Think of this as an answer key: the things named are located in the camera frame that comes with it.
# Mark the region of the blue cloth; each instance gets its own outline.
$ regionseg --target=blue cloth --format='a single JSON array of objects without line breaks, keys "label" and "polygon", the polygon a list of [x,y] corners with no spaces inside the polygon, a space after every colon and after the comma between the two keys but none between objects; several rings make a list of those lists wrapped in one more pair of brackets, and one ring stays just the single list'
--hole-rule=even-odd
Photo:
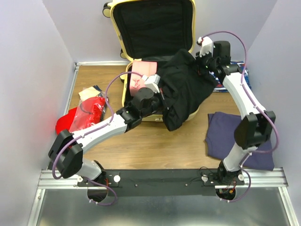
[{"label": "blue cloth", "polygon": [[[238,115],[216,112],[208,114],[209,128],[205,141],[208,145],[208,155],[223,160],[230,153],[234,140],[234,130],[241,122]],[[270,141],[258,147],[258,150],[268,151],[272,149]],[[257,170],[273,170],[274,162],[272,153],[260,154],[253,153],[244,166]]]}]

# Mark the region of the red bag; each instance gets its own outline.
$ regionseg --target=red bag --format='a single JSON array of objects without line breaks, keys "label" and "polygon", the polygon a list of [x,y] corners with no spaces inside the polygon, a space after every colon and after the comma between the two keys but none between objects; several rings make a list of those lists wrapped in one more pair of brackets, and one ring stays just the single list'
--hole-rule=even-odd
[{"label": "red bag", "polygon": [[74,132],[99,123],[103,120],[105,106],[104,97],[91,97],[83,101],[57,121],[56,133],[59,134],[64,129]]}]

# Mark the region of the white wall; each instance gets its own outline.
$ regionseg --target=white wall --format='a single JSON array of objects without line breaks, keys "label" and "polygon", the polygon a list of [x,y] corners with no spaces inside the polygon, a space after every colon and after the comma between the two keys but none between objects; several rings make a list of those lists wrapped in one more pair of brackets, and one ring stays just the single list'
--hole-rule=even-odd
[{"label": "white wall", "polygon": [[[75,62],[122,60],[111,20],[102,14],[108,0],[43,1]],[[276,1],[196,0],[196,36],[217,30],[233,31],[249,48]],[[216,35],[214,40],[225,38],[231,41],[233,59],[242,59],[237,40],[228,35]]]},{"label": "white wall", "polygon": [[276,113],[280,146],[274,161],[277,167],[284,168],[288,191],[301,222],[300,8],[300,0],[277,1],[249,50],[248,67],[253,92],[267,109]]},{"label": "white wall", "polygon": [[0,225],[27,225],[73,61],[41,0],[0,7]]}]

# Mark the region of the screw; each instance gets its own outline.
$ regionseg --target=screw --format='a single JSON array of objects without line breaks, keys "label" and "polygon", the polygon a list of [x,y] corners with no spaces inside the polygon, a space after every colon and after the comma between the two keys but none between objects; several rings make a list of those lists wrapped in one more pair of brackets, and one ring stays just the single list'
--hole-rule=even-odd
[{"label": "screw", "polygon": [[238,179],[239,179],[240,181],[244,181],[244,180],[245,180],[245,177],[244,177],[244,175],[239,174]]},{"label": "screw", "polygon": [[203,175],[203,176],[202,176],[202,181],[204,181],[204,182],[208,181],[207,175]]}]

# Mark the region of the plastic bag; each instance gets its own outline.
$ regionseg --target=plastic bag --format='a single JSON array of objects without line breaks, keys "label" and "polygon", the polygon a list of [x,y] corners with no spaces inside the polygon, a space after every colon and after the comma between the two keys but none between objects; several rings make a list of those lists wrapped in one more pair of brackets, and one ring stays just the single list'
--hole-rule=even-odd
[{"label": "plastic bag", "polygon": [[105,113],[104,97],[91,97],[81,102],[76,110],[69,131],[85,129],[103,120]]},{"label": "plastic bag", "polygon": [[85,101],[80,101],[79,106],[69,110],[68,114],[61,117],[55,126],[56,133],[67,129],[74,132],[86,129],[104,120],[106,102],[104,93],[94,86],[100,93],[96,97],[90,97]]}]

